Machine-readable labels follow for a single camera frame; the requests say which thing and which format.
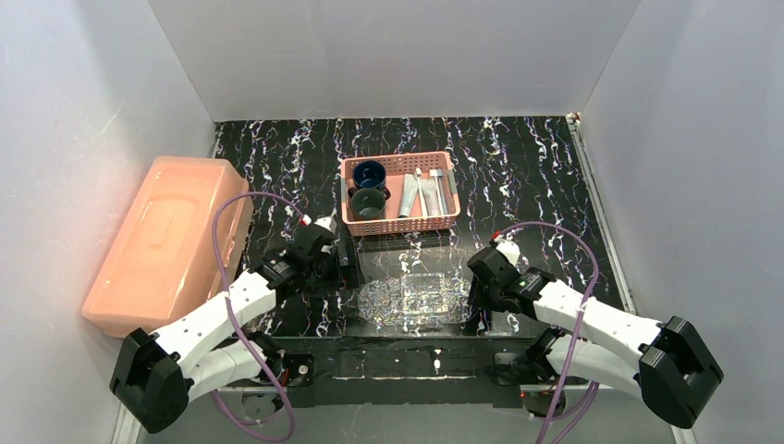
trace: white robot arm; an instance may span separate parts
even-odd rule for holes
[[[568,354],[571,330],[584,312],[567,376],[609,385],[642,399],[673,426],[691,428],[724,378],[694,326],[676,316],[667,323],[617,310],[582,295],[535,268],[520,273],[519,247],[498,240],[468,262],[473,282],[469,302],[491,311],[521,313],[549,328],[522,356],[557,376]]]
[[[313,281],[358,285],[361,275],[336,247],[335,223],[323,217],[297,231],[286,248],[267,253],[229,286],[181,319],[123,340],[110,389],[150,433],[171,425],[188,404],[231,382],[257,377],[261,366],[241,342],[215,349],[234,328],[227,298],[240,325],[300,294]],[[257,344],[252,347],[266,360]]]

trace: black marble table surface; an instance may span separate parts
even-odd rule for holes
[[[523,315],[488,314],[466,303],[466,261],[491,235],[516,222],[540,220],[579,234],[599,260],[594,296],[622,309],[583,171],[564,117],[342,118],[236,121],[218,125],[216,156],[230,161],[251,190],[290,199],[315,219],[340,214],[340,161],[347,157],[446,151],[454,165],[462,211],[449,231],[357,238],[362,290],[302,294],[251,322],[278,337],[524,336],[545,326]],[[282,245],[297,218],[284,205],[255,199],[243,264]],[[592,275],[587,254],[550,229],[526,228],[511,239],[520,267],[546,269],[583,291]],[[437,276],[444,282],[442,322],[408,320],[400,278]]]

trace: white wall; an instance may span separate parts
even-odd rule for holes
[[[215,121],[564,115],[639,0],[149,0]]]
[[[642,315],[691,319],[726,379],[701,443],[782,442],[784,5],[643,0],[583,113]]]
[[[80,308],[159,154],[213,124],[145,2],[0,2],[0,430],[105,443],[118,349]]]

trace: purple cable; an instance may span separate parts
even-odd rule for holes
[[[287,200],[287,199],[285,199],[285,198],[283,198],[281,196],[278,196],[276,194],[272,194],[271,192],[266,192],[266,191],[248,191],[248,192],[243,192],[242,194],[234,196],[231,199],[225,201],[220,206],[220,208],[218,208],[217,212],[215,212],[215,217],[213,218],[213,231],[212,231],[212,234],[213,234],[213,251],[215,253],[215,260],[218,263],[218,271],[220,272],[220,275],[221,275],[221,284],[223,286],[223,290],[226,293],[229,293],[229,285],[230,285],[230,283],[228,282],[228,276],[226,274],[226,269],[223,267],[223,261],[222,261],[222,258],[221,258],[220,247],[218,246],[218,220],[220,219],[221,214],[223,214],[224,210],[226,210],[229,205],[231,205],[235,201],[238,201],[239,199],[244,199],[246,197],[253,197],[253,196],[264,196],[264,197],[269,197],[271,199],[275,199],[277,201],[280,201],[283,204],[286,204],[286,205],[290,206],[291,208],[293,208],[294,211],[300,216],[300,220],[304,220],[305,219],[305,214],[302,213],[302,211],[300,211],[296,206],[294,206],[294,203],[292,203],[291,201],[289,201],[289,200]],[[248,435],[250,437],[253,437],[253,438],[256,438],[256,439],[260,439],[262,441],[267,441],[267,442],[283,442],[283,441],[286,441],[289,438],[291,438],[292,435],[294,435],[294,430],[296,429],[296,426],[297,426],[296,425],[296,421],[294,419],[294,407],[291,406],[291,401],[288,400],[288,395],[283,390],[283,387],[280,385],[280,383],[277,381],[277,377],[273,373],[272,369],[269,368],[269,365],[267,365],[267,363],[264,361],[264,358],[256,351],[255,348],[253,348],[253,346],[251,345],[251,342],[245,336],[245,333],[242,332],[242,326],[239,324],[239,322],[237,320],[237,317],[234,316],[234,309],[231,307],[231,300],[229,298],[226,298],[226,309],[228,311],[228,320],[229,320],[229,322],[231,322],[231,326],[234,327],[234,331],[237,333],[237,337],[242,342],[242,344],[245,346],[245,348],[248,349],[248,352],[251,353],[251,355],[256,360],[256,362],[259,363],[259,365],[262,367],[262,370],[264,371],[264,374],[267,375],[267,377],[269,378],[270,382],[272,383],[272,385],[277,390],[278,395],[280,395],[280,399],[283,401],[283,405],[286,407],[286,411],[288,412],[288,432],[283,437],[268,437],[268,436],[256,433],[253,430],[250,430],[246,426],[263,423],[264,421],[267,421],[267,420],[271,419],[272,416],[274,415],[274,413],[273,413],[273,415],[267,416],[266,418],[264,418],[263,420],[260,420],[258,422],[257,421],[248,421],[248,420],[239,419],[231,411],[229,411],[228,407],[226,406],[226,402],[223,400],[223,398],[221,398],[220,393],[218,393],[217,390],[213,391],[210,394],[210,396],[213,398],[213,401],[214,401],[215,405],[217,406],[218,410],[220,410],[221,413],[223,413],[229,420],[231,420],[231,422],[234,423],[235,426],[237,426],[240,430],[245,432],[246,435]]]
[[[530,226],[552,228],[555,231],[560,231],[561,233],[567,234],[570,237],[574,238],[577,244],[580,245],[580,247],[588,254],[588,257],[591,258],[591,264],[593,264],[594,266],[594,272],[591,275],[591,280],[588,282],[588,287],[585,288],[585,292],[582,294],[581,304],[587,302],[588,298],[591,297],[591,293],[594,291],[594,286],[596,285],[596,281],[599,280],[599,263],[598,261],[596,261],[596,256],[594,255],[594,252],[591,251],[591,249],[588,247],[588,244],[586,244],[584,240],[580,239],[580,236],[572,233],[566,228],[560,227],[555,224],[549,224],[547,222],[531,221],[531,222],[520,222],[509,228],[502,229],[498,231],[496,235],[493,236],[493,238],[495,239],[500,236],[503,236],[504,234],[509,233],[510,231],[517,228],[530,227]],[[558,378],[558,383],[556,384],[556,392],[553,395],[553,400],[550,402],[550,407],[547,409],[547,416],[545,417],[545,420],[542,423],[542,428],[539,430],[539,436],[536,438],[536,444],[542,444],[543,442],[545,442],[547,429],[550,427],[550,423],[553,421],[553,416],[556,412],[558,399],[560,398],[561,392],[563,391],[564,383],[566,383],[566,375],[569,374],[569,368],[571,367],[571,358],[574,355],[574,347],[577,343],[577,338],[579,337],[580,326],[582,326],[582,317],[584,315],[585,313],[583,311],[577,313],[577,319],[575,320],[574,323],[574,329],[572,329],[571,331],[571,339],[569,341],[569,348],[566,353],[566,359],[564,360],[564,366],[563,369],[561,370],[560,377]],[[589,395],[588,392],[586,391],[586,394],[584,396],[590,397],[591,395]],[[567,426],[567,429],[565,429],[567,433],[569,433],[569,430],[571,430],[574,427],[574,425],[577,424],[577,421],[579,421],[580,418],[582,418],[582,416],[585,415],[585,412],[588,411],[588,407],[591,406],[591,402],[593,402],[592,398],[586,400],[586,403],[582,408],[581,414],[579,414],[576,417],[576,420],[572,420],[570,426]]]
[[[575,416],[574,419],[572,419],[571,422],[568,423],[563,430],[561,430],[561,433],[559,433],[558,436],[555,439],[553,439],[552,444],[558,444],[559,442],[561,442],[561,439],[563,439],[566,435],[568,435],[571,429],[574,428],[577,425],[577,423],[580,422],[582,417],[588,412],[588,407],[591,406],[591,404],[594,402],[594,399],[596,398],[596,394],[599,393],[599,384],[596,382],[592,382],[591,387],[588,388],[588,391],[586,391],[586,393],[590,393],[588,394],[587,403],[585,404],[584,407],[582,407],[582,410],[580,410],[577,416]]]
[[[581,406],[582,406],[582,405],[583,405],[583,404],[584,404],[586,401],[588,401],[588,398],[590,398],[590,396],[589,396],[589,393],[590,393],[590,391],[591,391],[591,387],[592,387],[591,385],[589,385],[589,386],[588,386],[588,389],[587,389],[587,390],[585,390],[585,393],[583,393],[583,394],[582,394],[582,397],[580,398],[580,400],[579,400],[579,401],[577,401],[577,403],[576,403],[576,404],[572,405],[570,409],[568,409],[566,412],[564,412],[564,413],[562,413],[562,414],[559,414],[559,415],[554,415],[554,416],[553,416],[553,421],[557,421],[557,420],[559,420],[559,419],[564,419],[564,418],[567,418],[567,417],[571,416],[571,414],[572,414],[572,413],[575,413],[575,412],[577,412],[577,410],[578,410],[578,409],[580,409],[580,407],[581,407]]]

